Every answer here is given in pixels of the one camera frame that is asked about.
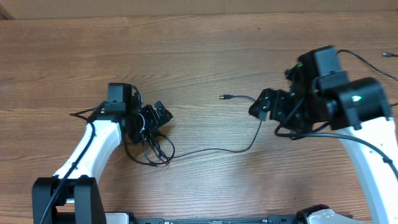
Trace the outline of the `black usb cable short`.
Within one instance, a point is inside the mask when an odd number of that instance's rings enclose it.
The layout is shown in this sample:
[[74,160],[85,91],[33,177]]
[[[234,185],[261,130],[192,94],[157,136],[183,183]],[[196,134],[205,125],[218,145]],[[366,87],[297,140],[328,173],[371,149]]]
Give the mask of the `black usb cable short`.
[[[162,150],[160,146],[160,141],[159,138],[164,138],[172,147],[172,154],[170,156],[166,155],[165,151]],[[146,149],[146,143],[148,143],[149,147],[151,148],[152,152],[154,153],[155,157],[158,159],[158,162],[155,162],[149,158],[149,153],[147,152]],[[140,164],[140,165],[145,165],[145,166],[151,166],[151,167],[159,167],[159,166],[167,166],[171,163],[171,161],[175,158],[175,145],[174,143],[163,133],[160,131],[156,131],[153,134],[149,134],[148,137],[142,139],[141,142],[138,142],[138,144],[142,145],[142,151],[144,154],[144,157],[146,161],[140,161],[136,159],[129,151],[128,145],[133,144],[132,141],[127,141],[127,138],[122,140],[122,145],[124,146],[124,150],[130,158],[130,160]]]

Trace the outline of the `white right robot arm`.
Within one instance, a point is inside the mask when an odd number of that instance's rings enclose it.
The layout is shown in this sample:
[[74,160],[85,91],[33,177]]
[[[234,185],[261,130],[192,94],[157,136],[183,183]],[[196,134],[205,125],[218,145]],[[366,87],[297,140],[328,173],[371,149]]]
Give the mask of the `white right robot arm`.
[[373,223],[396,223],[397,138],[391,104],[376,79],[351,81],[338,54],[329,45],[299,56],[285,71],[289,91],[264,89],[249,113],[277,121],[279,137],[340,140]]

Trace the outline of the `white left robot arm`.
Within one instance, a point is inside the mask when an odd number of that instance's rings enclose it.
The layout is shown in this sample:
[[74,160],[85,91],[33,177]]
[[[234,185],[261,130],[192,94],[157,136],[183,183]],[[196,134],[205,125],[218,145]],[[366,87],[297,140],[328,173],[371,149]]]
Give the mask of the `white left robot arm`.
[[32,186],[34,223],[134,223],[128,212],[106,212],[98,182],[121,144],[149,143],[158,160],[147,166],[169,164],[172,156],[160,150],[159,128],[172,119],[161,102],[144,105],[132,84],[110,83],[108,98],[99,106],[73,116],[86,121],[85,133],[69,159],[52,177],[39,177]]

